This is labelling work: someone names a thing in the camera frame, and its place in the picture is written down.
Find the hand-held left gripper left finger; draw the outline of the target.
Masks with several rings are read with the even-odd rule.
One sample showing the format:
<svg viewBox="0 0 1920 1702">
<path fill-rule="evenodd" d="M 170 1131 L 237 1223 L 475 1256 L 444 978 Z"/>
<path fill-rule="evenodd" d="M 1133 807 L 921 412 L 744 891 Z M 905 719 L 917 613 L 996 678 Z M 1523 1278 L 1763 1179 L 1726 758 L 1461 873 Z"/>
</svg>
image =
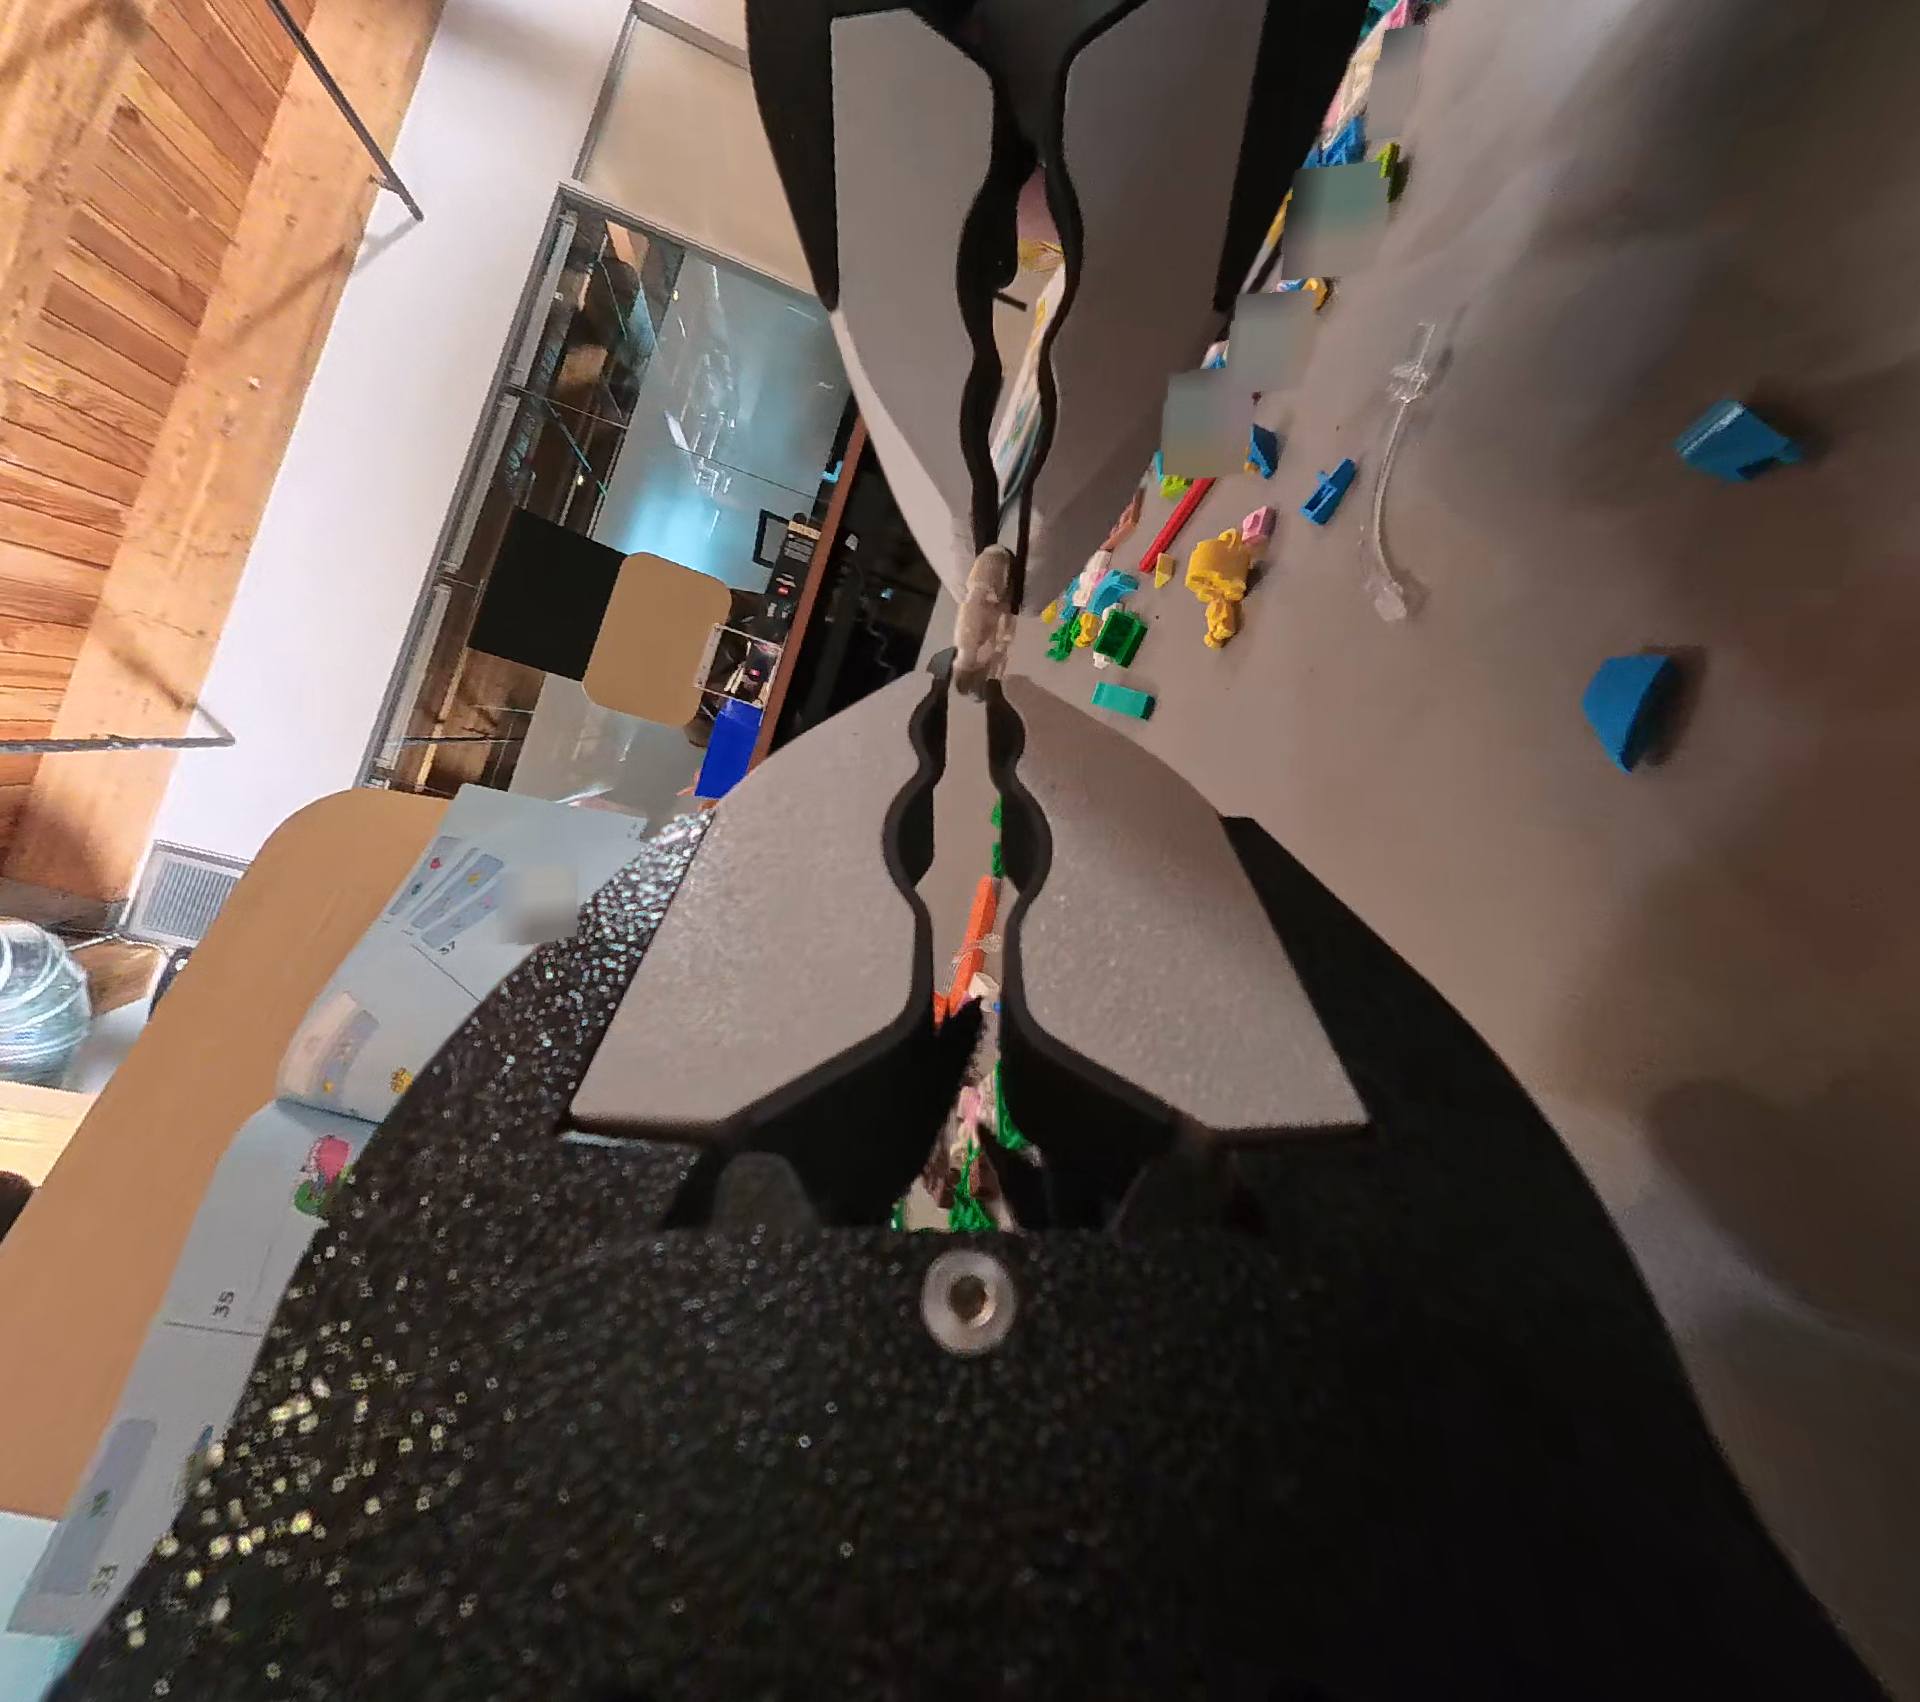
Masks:
<svg viewBox="0 0 1920 1702">
<path fill-rule="evenodd" d="M 935 1020 L 935 794 L 953 654 L 769 754 L 709 828 L 573 1100 L 589 1134 L 789 1117 L 933 1134 L 964 1061 Z"/>
</svg>

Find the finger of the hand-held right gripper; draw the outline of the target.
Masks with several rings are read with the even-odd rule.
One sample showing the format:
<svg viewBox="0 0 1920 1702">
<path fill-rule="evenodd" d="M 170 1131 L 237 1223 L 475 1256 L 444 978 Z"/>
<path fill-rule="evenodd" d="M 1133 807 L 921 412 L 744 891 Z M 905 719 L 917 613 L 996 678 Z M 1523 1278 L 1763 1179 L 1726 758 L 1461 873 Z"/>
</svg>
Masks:
<svg viewBox="0 0 1920 1702">
<path fill-rule="evenodd" d="M 1000 393 L 986 294 L 963 284 L 963 238 L 995 157 L 995 84 L 909 8 L 836 17 L 829 41 L 830 327 L 894 503 L 961 599 Z"/>
<path fill-rule="evenodd" d="M 1065 589 L 1124 512 L 1160 445 L 1168 382 L 1213 340 L 1269 6 L 1141 0 L 1068 54 L 1068 278 L 1044 346 L 1052 410 L 1026 489 L 1026 610 Z"/>
</svg>

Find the clear glass vessel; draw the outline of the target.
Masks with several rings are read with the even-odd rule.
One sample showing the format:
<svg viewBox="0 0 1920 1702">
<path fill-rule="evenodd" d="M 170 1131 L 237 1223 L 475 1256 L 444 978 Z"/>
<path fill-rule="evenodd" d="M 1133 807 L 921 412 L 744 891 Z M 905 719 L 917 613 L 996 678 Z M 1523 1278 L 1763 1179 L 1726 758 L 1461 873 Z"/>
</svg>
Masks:
<svg viewBox="0 0 1920 1702">
<path fill-rule="evenodd" d="M 70 946 L 27 919 L 2 919 L 2 1081 L 62 1076 L 92 1024 L 88 978 Z"/>
</svg>

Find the light blue instruction booklet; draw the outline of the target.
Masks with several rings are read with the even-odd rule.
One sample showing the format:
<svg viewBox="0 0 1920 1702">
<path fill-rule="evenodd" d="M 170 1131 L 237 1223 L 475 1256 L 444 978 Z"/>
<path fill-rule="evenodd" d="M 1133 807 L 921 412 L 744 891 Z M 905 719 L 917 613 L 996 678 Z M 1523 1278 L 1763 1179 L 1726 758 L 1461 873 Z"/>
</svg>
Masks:
<svg viewBox="0 0 1920 1702">
<path fill-rule="evenodd" d="M 106 1426 L 5 1581 L 77 1696 L 673 1692 L 748 1258 L 705 1151 L 574 1093 L 709 831 L 446 804 L 228 1139 Z"/>
</svg>

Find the clear plastic lego piece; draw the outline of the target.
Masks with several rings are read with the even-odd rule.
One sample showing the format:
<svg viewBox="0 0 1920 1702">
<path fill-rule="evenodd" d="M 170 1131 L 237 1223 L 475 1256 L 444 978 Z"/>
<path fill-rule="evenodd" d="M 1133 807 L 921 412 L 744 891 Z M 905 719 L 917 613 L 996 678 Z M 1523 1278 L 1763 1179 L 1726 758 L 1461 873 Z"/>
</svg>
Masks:
<svg viewBox="0 0 1920 1702">
<path fill-rule="evenodd" d="M 1418 322 L 1403 360 L 1389 372 L 1386 410 L 1372 442 L 1359 532 L 1360 592 L 1383 624 L 1399 625 L 1420 603 L 1420 585 L 1395 555 L 1389 499 L 1414 423 L 1429 416 L 1433 393 L 1453 360 L 1453 322 Z"/>
</svg>

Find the glass partition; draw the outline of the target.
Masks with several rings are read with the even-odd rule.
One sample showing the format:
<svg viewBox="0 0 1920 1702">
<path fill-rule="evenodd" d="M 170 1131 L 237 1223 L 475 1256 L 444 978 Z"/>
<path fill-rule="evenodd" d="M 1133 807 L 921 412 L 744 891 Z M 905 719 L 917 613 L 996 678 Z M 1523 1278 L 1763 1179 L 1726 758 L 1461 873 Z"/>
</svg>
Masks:
<svg viewBox="0 0 1920 1702">
<path fill-rule="evenodd" d="M 757 603 L 819 524 L 853 390 L 813 291 L 562 182 L 373 719 L 359 781 L 509 785 L 547 675 L 475 647 L 521 520 L 702 569 Z"/>
</svg>

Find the scatter of assorted lego pieces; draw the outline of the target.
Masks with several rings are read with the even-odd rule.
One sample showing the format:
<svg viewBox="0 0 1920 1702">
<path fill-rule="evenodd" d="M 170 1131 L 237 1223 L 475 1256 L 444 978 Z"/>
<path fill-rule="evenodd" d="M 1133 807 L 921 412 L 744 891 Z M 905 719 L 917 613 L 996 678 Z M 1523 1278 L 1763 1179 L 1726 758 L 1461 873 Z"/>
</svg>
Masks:
<svg viewBox="0 0 1920 1702">
<path fill-rule="evenodd" d="M 1389 74 L 1393 74 L 1389 64 L 1393 62 L 1395 67 L 1408 74 L 1413 59 L 1403 52 L 1408 45 L 1420 47 L 1426 41 L 1425 30 L 1433 19 L 1433 11 L 1444 1 L 1447 0 L 1367 0 L 1367 31 L 1360 35 L 1341 81 L 1336 81 L 1330 94 L 1328 106 L 1333 113 L 1328 119 L 1333 121 L 1333 129 L 1317 128 L 1312 141 L 1306 140 L 1308 129 L 1303 110 L 1317 94 L 1310 84 L 1304 84 L 1304 77 L 1317 74 L 1317 70 L 1306 65 L 1308 40 L 1304 25 L 1299 37 L 1290 35 L 1288 41 L 1285 41 L 1288 54 L 1294 49 L 1299 49 L 1299 54 L 1292 55 L 1281 74 L 1299 75 L 1303 81 L 1292 81 L 1288 94 L 1278 98 L 1290 108 L 1281 128 L 1272 123 L 1257 126 L 1255 115 L 1260 113 L 1260 110 L 1250 103 L 1247 135 L 1243 138 L 1237 202 L 1240 196 L 1247 196 L 1244 184 L 1253 178 L 1250 163 L 1255 156 L 1275 157 L 1275 162 L 1278 162 L 1285 153 L 1297 153 L 1303 162 L 1297 163 L 1299 174 L 1288 171 L 1287 178 L 1283 178 L 1275 162 L 1267 163 L 1270 174 L 1264 179 L 1253 178 L 1250 200 L 1255 207 L 1270 207 L 1275 213 L 1270 227 L 1260 238 L 1259 252 L 1250 248 L 1247 256 L 1240 256 L 1240 260 L 1247 261 L 1240 287 L 1248 290 L 1248 295 L 1243 295 L 1243 299 L 1250 302 L 1253 314 L 1237 317 L 1238 325 L 1235 333 L 1243 335 L 1243 341 L 1235 341 L 1229 347 L 1223 358 L 1225 368 L 1255 368 L 1250 354 L 1257 341 L 1255 329 L 1270 317 L 1278 322 L 1283 315 L 1288 315 L 1288 309 L 1299 315 L 1303 309 L 1321 307 L 1322 299 L 1326 299 L 1324 291 L 1333 290 L 1324 278 L 1330 274 L 1328 270 L 1314 274 L 1304 260 L 1287 257 L 1290 253 L 1287 244 L 1294 238 L 1304 241 L 1308 236 L 1308 205 L 1303 205 L 1301 196 L 1301 188 L 1306 182 L 1324 174 L 1368 174 L 1379 179 L 1383 202 L 1399 200 L 1407 179 L 1407 152 L 1403 145 L 1404 135 L 1386 132 Z M 1292 282 L 1294 278 L 1304 282 L 1301 294 L 1283 294 L 1278 299 L 1269 294 L 1281 290 L 1285 280 Z M 1303 508 L 1304 520 L 1324 527 L 1353 488 L 1357 468 L 1355 459 L 1348 457 L 1333 470 L 1324 470 L 1317 478 L 1317 488 L 1308 493 Z M 1208 475 L 1194 480 L 1188 489 L 1183 489 L 1183 496 L 1159 530 L 1159 538 L 1143 551 L 1143 566 L 1146 558 L 1153 558 L 1156 566 L 1156 585 L 1173 575 L 1170 549 L 1188 525 L 1194 510 L 1208 497 L 1213 486 L 1214 478 Z M 1206 612 L 1206 646 L 1211 650 L 1225 647 L 1238 634 L 1240 610 L 1250 588 L 1257 558 L 1269 549 L 1277 520 L 1275 508 L 1260 506 L 1257 514 L 1247 518 L 1244 525 L 1227 527 L 1219 535 L 1199 542 L 1190 551 L 1184 579 L 1188 592 L 1201 599 Z M 1100 624 L 1100 631 L 1094 634 L 1092 607 L 1100 606 L 1094 597 L 1105 588 L 1107 579 L 1102 579 L 1099 588 L 1092 583 L 1075 583 L 1072 589 L 1063 595 L 1060 624 L 1048 639 L 1048 655 L 1052 660 L 1065 660 L 1068 654 L 1071 643 L 1065 612 L 1075 606 L 1082 610 L 1075 625 L 1075 643 L 1089 647 L 1100 667 L 1124 667 L 1138 657 L 1144 624 L 1137 625 L 1141 616 L 1118 595 L 1107 603 L 1107 620 Z"/>
</svg>

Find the blue lego slope brick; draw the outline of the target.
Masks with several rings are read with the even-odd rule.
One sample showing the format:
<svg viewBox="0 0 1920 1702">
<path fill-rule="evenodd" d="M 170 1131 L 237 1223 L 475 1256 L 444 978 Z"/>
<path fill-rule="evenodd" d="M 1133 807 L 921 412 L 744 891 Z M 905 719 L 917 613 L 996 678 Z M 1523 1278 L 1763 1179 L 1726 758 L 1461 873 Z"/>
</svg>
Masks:
<svg viewBox="0 0 1920 1702">
<path fill-rule="evenodd" d="M 1672 447 L 1684 465 L 1728 486 L 1745 486 L 1809 459 L 1802 442 L 1732 397 L 1709 405 L 1677 435 Z"/>
<path fill-rule="evenodd" d="M 1664 651 L 1603 657 L 1581 694 L 1581 713 L 1603 754 L 1635 773 L 1667 734 L 1682 665 Z"/>
</svg>

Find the white wall vent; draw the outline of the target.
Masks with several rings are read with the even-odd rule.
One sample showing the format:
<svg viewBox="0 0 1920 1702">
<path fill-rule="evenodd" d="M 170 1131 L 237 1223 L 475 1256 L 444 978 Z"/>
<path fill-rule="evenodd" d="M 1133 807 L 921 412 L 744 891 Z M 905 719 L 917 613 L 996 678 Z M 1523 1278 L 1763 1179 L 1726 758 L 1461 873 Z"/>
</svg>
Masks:
<svg viewBox="0 0 1920 1702">
<path fill-rule="evenodd" d="M 132 942 L 190 947 L 205 940 L 251 861 L 156 839 L 117 932 Z"/>
</svg>

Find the green lego flower model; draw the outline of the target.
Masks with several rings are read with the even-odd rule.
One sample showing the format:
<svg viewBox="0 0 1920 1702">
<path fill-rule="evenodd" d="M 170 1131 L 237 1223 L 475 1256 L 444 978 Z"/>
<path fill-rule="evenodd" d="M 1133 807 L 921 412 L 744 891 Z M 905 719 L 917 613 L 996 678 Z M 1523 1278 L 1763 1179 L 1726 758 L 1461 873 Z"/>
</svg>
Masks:
<svg viewBox="0 0 1920 1702">
<path fill-rule="evenodd" d="M 894 1202 L 897 1234 L 1017 1234 L 1023 1223 L 1000 1169 L 1044 1169 L 1042 1151 L 1014 1124 L 996 1072 L 961 1090 L 921 1174 Z"/>
</svg>

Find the tan rounded board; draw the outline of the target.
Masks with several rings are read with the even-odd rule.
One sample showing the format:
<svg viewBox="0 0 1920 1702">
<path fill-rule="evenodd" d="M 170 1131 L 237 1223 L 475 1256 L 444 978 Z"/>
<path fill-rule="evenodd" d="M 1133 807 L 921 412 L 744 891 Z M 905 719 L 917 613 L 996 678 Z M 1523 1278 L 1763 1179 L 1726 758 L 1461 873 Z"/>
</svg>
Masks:
<svg viewBox="0 0 1920 1702">
<path fill-rule="evenodd" d="M 731 612 L 722 578 L 655 553 L 624 555 L 589 651 L 589 702 L 684 730 L 702 705 L 716 631 Z"/>
</svg>

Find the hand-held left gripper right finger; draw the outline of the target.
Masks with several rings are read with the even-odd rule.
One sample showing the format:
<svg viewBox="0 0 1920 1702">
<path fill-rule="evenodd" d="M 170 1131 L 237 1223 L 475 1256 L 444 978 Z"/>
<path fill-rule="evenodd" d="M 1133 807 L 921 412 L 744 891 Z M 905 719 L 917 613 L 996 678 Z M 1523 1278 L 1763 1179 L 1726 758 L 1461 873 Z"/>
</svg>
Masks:
<svg viewBox="0 0 1920 1702">
<path fill-rule="evenodd" d="M 1364 1129 L 1213 801 L 1031 678 L 998 684 L 989 738 L 1014 823 L 1003 1057 L 1020 1129 Z"/>
</svg>

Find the blue storage bin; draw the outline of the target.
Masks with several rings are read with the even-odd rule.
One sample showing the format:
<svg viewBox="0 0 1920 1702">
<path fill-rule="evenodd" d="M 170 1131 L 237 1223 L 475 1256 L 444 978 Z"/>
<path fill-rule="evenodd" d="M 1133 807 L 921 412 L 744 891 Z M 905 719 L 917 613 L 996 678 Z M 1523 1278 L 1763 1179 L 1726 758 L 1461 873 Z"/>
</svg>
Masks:
<svg viewBox="0 0 1920 1702">
<path fill-rule="evenodd" d="M 778 717 L 770 716 L 765 705 L 722 697 L 692 785 L 695 800 L 709 804 L 734 792 L 759 760 L 757 751 L 761 751 L 762 741 L 774 730 L 778 730 Z"/>
</svg>

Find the black panel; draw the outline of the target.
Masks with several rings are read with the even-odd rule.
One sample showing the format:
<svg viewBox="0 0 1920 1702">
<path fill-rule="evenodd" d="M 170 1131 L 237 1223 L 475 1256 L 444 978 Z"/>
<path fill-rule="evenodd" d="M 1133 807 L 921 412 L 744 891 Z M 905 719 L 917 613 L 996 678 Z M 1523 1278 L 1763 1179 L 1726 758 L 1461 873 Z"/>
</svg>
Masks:
<svg viewBox="0 0 1920 1702">
<path fill-rule="evenodd" d="M 585 681 L 624 560 L 589 533 L 514 506 L 464 646 Z"/>
</svg>

